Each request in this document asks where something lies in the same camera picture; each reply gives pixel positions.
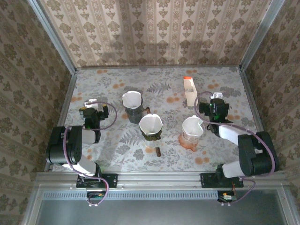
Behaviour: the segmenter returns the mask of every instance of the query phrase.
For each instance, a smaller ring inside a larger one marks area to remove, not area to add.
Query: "floral wallpaper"
[[[76,67],[238,65],[271,0],[40,0]]]
[[[0,1],[0,224],[18,224],[70,81],[25,0]]]
[[[300,1],[286,0],[246,73],[300,206]]]

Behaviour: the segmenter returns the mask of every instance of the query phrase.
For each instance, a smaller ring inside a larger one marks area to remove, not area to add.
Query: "floral tablecloth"
[[[185,75],[193,77],[198,93],[205,90],[223,92],[224,100],[230,103],[228,119],[256,130],[237,67],[78,70],[66,126],[84,123],[78,109],[89,98],[111,103],[118,110],[116,123],[101,131],[98,144],[84,144],[83,155],[99,163],[107,172],[214,171],[220,163],[238,160],[236,145],[207,130],[199,141],[197,152],[180,146],[178,136],[182,122],[195,114],[192,107],[187,107],[183,87]],[[161,157],[156,156],[155,150],[145,147],[139,126],[128,120],[121,97],[129,90],[140,92],[144,108],[150,107],[151,112],[162,119]],[[209,96],[202,100],[207,102]],[[100,126],[105,127],[113,121],[113,109],[109,108],[109,112],[109,118],[101,121]],[[53,170],[63,168],[55,166]]]

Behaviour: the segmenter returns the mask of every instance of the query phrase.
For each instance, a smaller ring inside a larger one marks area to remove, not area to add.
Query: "purple cable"
[[[204,91],[204,92],[202,92],[202,93],[200,93],[197,97],[196,97],[196,99],[195,99],[195,102],[194,102],[194,110],[195,110],[195,113],[196,113],[196,115],[200,118],[200,119],[202,119],[204,122],[207,122],[207,123],[210,123],[210,124],[216,124],[216,125],[225,125],[225,126],[229,126],[229,127],[235,127],[235,128],[237,128],[237,129],[239,129],[239,130],[242,130],[242,131],[246,131],[247,133],[250,133],[250,134],[252,134],[264,147],[265,147],[265,149],[267,150],[267,152],[268,152],[268,154],[269,154],[269,156],[270,156],[270,158],[271,158],[271,162],[272,162],[272,168],[271,168],[271,171],[267,174],[267,176],[270,176],[270,175],[272,175],[273,173],[274,173],[274,171],[275,171],[275,159],[274,159],[274,157],[273,157],[273,155],[272,155],[272,152],[271,152],[271,150],[270,150],[270,148],[267,146],[267,144],[259,137],[259,136],[257,136],[256,135],[256,133],[254,133],[253,131],[251,131],[251,130],[248,130],[248,129],[245,129],[245,128],[243,128],[243,127],[241,127],[241,126],[238,126],[238,125],[235,125],[235,124],[228,124],[228,123],[216,123],[216,122],[210,122],[209,120],[206,120],[206,119],[204,119],[201,115],[200,115],[200,113],[197,111],[197,100],[199,99],[199,97],[201,96],[201,95],[203,95],[203,94],[209,94],[210,96],[213,96],[213,93],[211,93],[210,91]],[[234,203],[237,203],[237,202],[239,202],[240,200],[242,200],[243,198],[245,198],[252,190],[253,190],[253,188],[255,187],[255,185],[256,185],[256,183],[255,183],[255,181],[254,180],[249,180],[249,179],[245,179],[244,177],[242,177],[242,179],[243,180],[247,180],[247,181],[250,181],[250,182],[253,182],[253,185],[252,185],[252,187],[240,198],[240,199],[238,199],[238,200],[236,200],[236,201],[234,201],[234,202],[231,202],[231,204],[234,204]]]
[[[84,130],[105,130],[105,129],[108,129],[108,128],[110,128],[115,122],[116,122],[116,120],[117,120],[117,117],[118,117],[118,115],[117,115],[117,109],[112,105],[112,104],[109,104],[109,103],[107,103],[107,102],[90,102],[90,103],[87,103],[87,105],[91,105],[91,104],[95,104],[95,103],[97,103],[97,104],[107,104],[107,105],[110,105],[113,109],[114,109],[114,111],[115,111],[115,117],[114,117],[114,120],[113,120],[113,122],[111,123],[111,125],[109,125],[109,126],[107,126],[107,127],[105,127],[105,128],[98,128],[98,129],[85,129],[85,128],[83,128]]]

